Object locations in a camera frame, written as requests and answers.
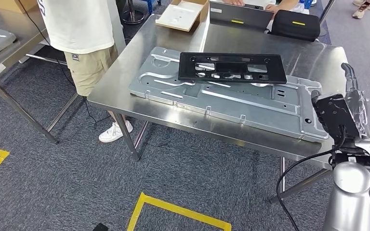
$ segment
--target black bag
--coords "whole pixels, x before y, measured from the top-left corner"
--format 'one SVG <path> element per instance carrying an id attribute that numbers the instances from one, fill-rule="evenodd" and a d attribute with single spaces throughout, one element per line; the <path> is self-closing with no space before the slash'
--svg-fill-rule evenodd
<path id="1" fill-rule="evenodd" d="M 320 35 L 320 20 L 314 15 L 280 10 L 274 18 L 271 34 L 314 42 Z"/>

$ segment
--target white t-shirt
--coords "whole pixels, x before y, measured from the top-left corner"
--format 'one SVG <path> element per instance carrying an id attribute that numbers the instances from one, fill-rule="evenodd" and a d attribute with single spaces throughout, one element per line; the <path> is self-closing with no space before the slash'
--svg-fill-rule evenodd
<path id="1" fill-rule="evenodd" d="M 107 0 L 38 0 L 50 44 L 87 54 L 114 45 Z"/>

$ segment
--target black plastic frame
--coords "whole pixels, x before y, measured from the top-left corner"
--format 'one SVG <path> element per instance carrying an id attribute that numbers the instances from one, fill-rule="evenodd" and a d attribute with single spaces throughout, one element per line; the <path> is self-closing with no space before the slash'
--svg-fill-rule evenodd
<path id="1" fill-rule="evenodd" d="M 215 70 L 196 70 L 196 63 L 214 64 Z M 249 72 L 247 68 L 241 71 L 229 70 L 227 72 L 217 71 L 218 64 L 240 65 L 265 65 L 267 73 Z M 240 78 L 229 78 L 230 76 L 240 76 Z M 246 75 L 251 75 L 251 79 L 246 79 Z M 281 57 L 278 54 L 231 54 L 231 53 L 198 53 L 182 52 L 179 58 L 179 80 L 184 81 L 211 81 L 211 82 L 234 82 L 234 83 L 270 83 L 286 84 L 286 74 L 284 72 Z"/>

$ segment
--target metal sheet panel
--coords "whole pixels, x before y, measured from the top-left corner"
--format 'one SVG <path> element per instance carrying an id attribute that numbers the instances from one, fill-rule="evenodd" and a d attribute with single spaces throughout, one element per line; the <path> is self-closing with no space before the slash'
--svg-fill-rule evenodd
<path id="1" fill-rule="evenodd" d="M 186 82 L 178 80 L 179 52 L 154 48 L 130 92 L 142 98 L 175 105 L 254 128 L 322 142 L 328 138 L 311 104 L 318 82 L 287 76 L 287 84 L 258 87 L 246 83 Z"/>

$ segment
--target cardboard box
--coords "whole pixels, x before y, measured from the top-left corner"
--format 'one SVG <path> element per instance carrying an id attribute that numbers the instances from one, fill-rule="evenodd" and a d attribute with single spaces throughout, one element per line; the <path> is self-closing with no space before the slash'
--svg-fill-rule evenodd
<path id="1" fill-rule="evenodd" d="M 28 11 L 38 4 L 36 0 L 0 0 L 0 9 L 13 11 L 17 13 L 25 13 L 22 5 L 19 3 L 21 1 L 23 7 Z"/>
<path id="2" fill-rule="evenodd" d="M 197 17 L 195 18 L 195 16 L 193 16 L 193 18 L 195 20 L 192 22 L 191 26 L 194 26 L 195 24 L 199 24 L 200 22 L 205 21 L 207 15 L 208 15 L 208 12 L 209 12 L 209 0 L 172 0 L 170 5 L 178 6 L 178 5 L 180 5 L 181 2 L 191 2 L 191 3 L 195 3 L 195 4 L 198 4 L 198 5 L 201 6 L 201 10 L 200 10 L 199 14 L 197 15 Z M 159 23 L 159 22 L 156 22 L 156 24 L 160 25 L 160 26 L 165 26 L 165 27 L 168 27 L 168 28 L 172 28 L 172 29 L 187 31 L 187 32 L 189 32 L 189 30 L 190 30 L 190 28 L 185 29 L 185 28 L 182 28 L 180 26 L 164 25 L 164 24 Z"/>
<path id="3" fill-rule="evenodd" d="M 193 2 L 203 6 L 196 22 L 203 22 L 206 19 L 206 16 L 208 16 L 209 0 L 172 0 L 171 5 L 178 5 L 181 1 Z"/>

